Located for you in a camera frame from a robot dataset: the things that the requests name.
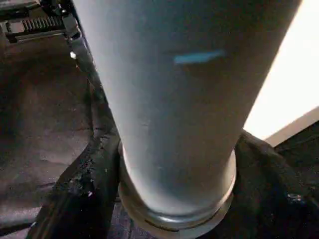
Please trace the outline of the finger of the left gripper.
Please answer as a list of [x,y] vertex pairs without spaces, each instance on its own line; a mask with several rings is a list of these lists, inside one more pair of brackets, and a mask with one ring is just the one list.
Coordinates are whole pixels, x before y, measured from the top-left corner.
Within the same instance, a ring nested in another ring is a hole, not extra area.
[[81,33],[66,36],[66,40],[70,47],[71,58],[76,61],[80,71],[85,74],[93,86],[93,92],[98,102],[104,105],[105,111],[109,112],[109,104],[86,40]]

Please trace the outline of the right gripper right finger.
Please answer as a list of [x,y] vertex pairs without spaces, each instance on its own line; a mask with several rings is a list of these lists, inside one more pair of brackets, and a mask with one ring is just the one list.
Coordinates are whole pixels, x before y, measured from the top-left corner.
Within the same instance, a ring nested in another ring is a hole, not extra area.
[[227,239],[317,239],[319,205],[294,170],[266,142],[246,131],[236,147],[234,201]]

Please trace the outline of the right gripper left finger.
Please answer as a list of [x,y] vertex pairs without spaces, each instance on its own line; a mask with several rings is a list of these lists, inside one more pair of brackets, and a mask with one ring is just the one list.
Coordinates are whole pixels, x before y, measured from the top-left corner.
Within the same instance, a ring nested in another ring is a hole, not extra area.
[[120,137],[93,139],[61,174],[28,239],[105,239],[119,185]]

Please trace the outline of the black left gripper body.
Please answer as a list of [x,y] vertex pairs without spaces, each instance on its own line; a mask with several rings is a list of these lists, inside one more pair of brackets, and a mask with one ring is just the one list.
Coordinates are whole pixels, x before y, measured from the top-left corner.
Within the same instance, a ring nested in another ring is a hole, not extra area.
[[80,27],[71,0],[2,0],[0,33],[9,43],[64,35],[80,37]]

